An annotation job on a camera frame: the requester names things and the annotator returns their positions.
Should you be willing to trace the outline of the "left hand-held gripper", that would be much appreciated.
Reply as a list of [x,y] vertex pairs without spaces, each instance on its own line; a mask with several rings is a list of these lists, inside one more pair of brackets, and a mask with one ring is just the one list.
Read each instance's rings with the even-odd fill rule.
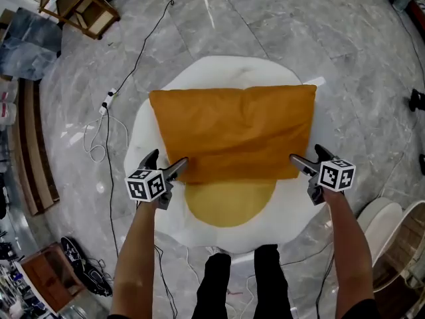
[[148,153],[140,162],[140,168],[125,178],[127,192],[132,201],[138,203],[157,202],[157,208],[167,210],[171,200],[173,185],[186,169],[188,157],[184,157],[164,170],[157,169],[159,150]]

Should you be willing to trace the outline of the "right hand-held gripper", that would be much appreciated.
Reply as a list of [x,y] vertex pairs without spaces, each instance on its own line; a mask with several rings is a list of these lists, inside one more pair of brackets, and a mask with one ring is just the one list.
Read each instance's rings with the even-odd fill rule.
[[297,154],[290,154],[290,161],[300,172],[310,176],[307,194],[314,205],[319,205],[325,201],[324,189],[342,192],[352,188],[356,166],[344,159],[334,159],[335,155],[319,144],[314,150],[321,162],[312,162]]

